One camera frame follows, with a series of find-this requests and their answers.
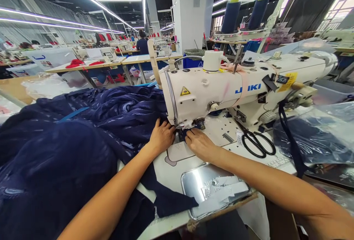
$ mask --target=forearm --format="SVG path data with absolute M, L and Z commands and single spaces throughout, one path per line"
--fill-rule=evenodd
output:
M 59 236 L 60 240 L 108 239 L 125 209 L 129 197 L 154 159 L 149 144 L 119 171 L 80 210 Z
M 322 192 L 293 175 L 223 148 L 218 148 L 218 153 L 214 164 L 242 178 L 266 198 L 292 213 L 316 216 L 345 212 Z

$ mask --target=ceiling fan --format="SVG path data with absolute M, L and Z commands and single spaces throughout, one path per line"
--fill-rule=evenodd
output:
M 71 2 L 66 2 L 66 1 L 60 1 L 60 0 L 53 0 L 55 3 L 65 3 L 65 4 L 73 4 Z

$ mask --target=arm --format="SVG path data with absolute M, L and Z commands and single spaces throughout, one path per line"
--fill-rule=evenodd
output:
M 156 121 L 150 141 L 78 212 L 59 240 L 108 239 L 149 164 L 173 143 L 175 127 Z
M 199 129 L 188 131 L 185 141 L 200 159 L 237 175 L 278 206 L 300 215 L 310 238 L 354 239 L 350 214 L 305 181 L 217 147 Z

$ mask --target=metal tray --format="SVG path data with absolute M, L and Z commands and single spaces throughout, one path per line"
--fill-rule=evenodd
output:
M 182 184 L 183 194 L 189 197 L 194 197 L 198 203 L 205 201 L 206 198 L 203 194 L 202 188 L 212 184 L 217 185 L 218 182 L 216 179 L 217 177 L 227 177 L 227 176 L 234 176 L 234 174 L 224 169 L 221 169 L 213 164 L 204 163 L 182 174 L 181 184 Z M 236 201 L 239 201 L 240 199 L 250 195 L 251 188 L 248 185 L 247 187 L 248 187 L 247 192 L 237 195 L 235 197 L 229 197 L 229 203 L 225 203 L 225 205 L 222 205 L 219 210 L 225 209 L 226 207 L 233 205 Z M 200 220 L 210 214 L 218 212 L 219 210 L 210 213 L 205 213 L 204 215 L 197 217 L 193 209 L 190 209 L 189 215 L 193 220 Z

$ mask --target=black scissors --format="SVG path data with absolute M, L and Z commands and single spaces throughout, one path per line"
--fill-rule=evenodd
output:
M 243 131 L 243 135 L 242 135 L 242 144 L 243 146 L 246 148 L 246 150 L 251 153 L 252 155 L 258 157 L 258 158 L 265 158 L 267 156 L 267 154 L 269 155 L 274 155 L 277 150 L 275 149 L 275 146 L 273 144 L 273 142 L 268 139 L 266 136 L 258 133 L 258 132 L 250 132 L 248 129 L 246 129 L 240 122 L 236 121 L 236 123 L 238 124 L 238 126 L 240 127 L 240 129 Z M 268 152 L 263 146 L 262 144 L 259 142 L 259 140 L 257 140 L 256 138 L 257 136 L 260 136 L 262 139 L 264 139 L 266 142 L 268 142 L 268 144 L 272 147 L 272 152 Z M 262 155 L 258 155 L 257 153 L 254 153 L 245 143 L 244 139 L 248 138 L 249 141 L 257 147 L 258 150 L 260 150 L 260 152 L 262 153 Z

